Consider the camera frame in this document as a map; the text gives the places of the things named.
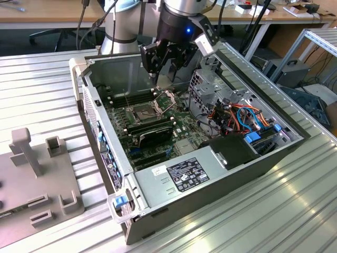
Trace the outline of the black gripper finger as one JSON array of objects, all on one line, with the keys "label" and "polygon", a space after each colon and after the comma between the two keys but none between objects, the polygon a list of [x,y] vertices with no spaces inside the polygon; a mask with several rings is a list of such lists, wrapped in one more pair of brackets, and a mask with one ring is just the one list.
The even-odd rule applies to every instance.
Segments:
[{"label": "black gripper finger", "polygon": [[171,59],[171,66],[169,69],[169,79],[171,82],[174,81],[178,70],[188,66],[197,49],[198,47],[195,44],[190,44],[186,48],[178,50],[177,57]]},{"label": "black gripper finger", "polygon": [[153,43],[140,47],[143,67],[150,75],[150,80],[157,85],[158,76],[168,60],[167,43]]}]

